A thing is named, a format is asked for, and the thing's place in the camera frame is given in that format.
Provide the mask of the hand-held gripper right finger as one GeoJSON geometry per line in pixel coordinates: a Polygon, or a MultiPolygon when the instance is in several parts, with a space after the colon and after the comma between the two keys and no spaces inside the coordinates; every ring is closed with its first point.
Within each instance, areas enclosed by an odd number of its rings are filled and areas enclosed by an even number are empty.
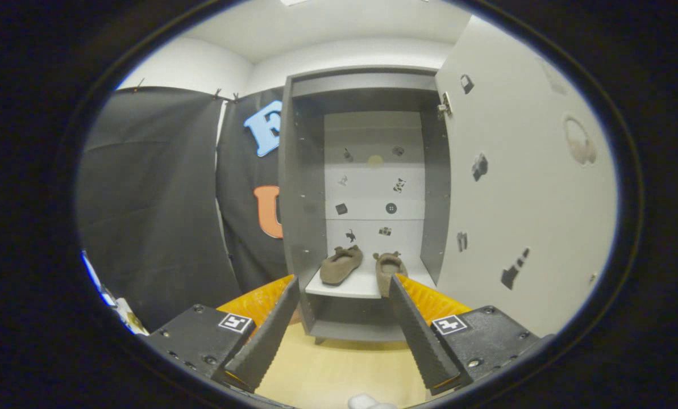
{"type": "Polygon", "coordinates": [[[490,381],[554,339],[537,335],[497,306],[469,309],[400,274],[391,277],[388,295],[433,396],[490,381]]]}

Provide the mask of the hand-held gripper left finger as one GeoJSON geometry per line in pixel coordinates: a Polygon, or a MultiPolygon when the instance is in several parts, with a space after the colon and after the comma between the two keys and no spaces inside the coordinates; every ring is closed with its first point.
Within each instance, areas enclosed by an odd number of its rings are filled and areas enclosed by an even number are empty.
{"type": "Polygon", "coordinates": [[[300,298],[282,277],[219,307],[195,304],[144,339],[168,360],[253,393],[271,367],[300,298]]]}

